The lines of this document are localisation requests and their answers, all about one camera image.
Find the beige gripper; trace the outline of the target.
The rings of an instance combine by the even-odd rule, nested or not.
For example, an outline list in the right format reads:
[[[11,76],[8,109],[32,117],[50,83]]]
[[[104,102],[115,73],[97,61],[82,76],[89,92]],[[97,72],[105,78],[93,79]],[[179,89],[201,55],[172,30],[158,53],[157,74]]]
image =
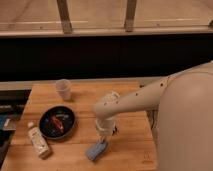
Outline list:
[[[107,147],[107,137],[111,136],[115,131],[115,119],[108,118],[108,119],[96,119],[96,130],[101,136],[97,141],[98,148],[104,150]]]

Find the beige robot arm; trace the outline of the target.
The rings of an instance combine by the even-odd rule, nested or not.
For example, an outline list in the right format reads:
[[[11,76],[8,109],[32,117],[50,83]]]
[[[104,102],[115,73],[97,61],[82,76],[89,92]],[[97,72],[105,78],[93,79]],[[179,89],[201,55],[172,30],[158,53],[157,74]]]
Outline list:
[[[158,112],[157,171],[213,171],[213,60],[176,72],[94,107],[101,136],[112,133],[116,115]]]

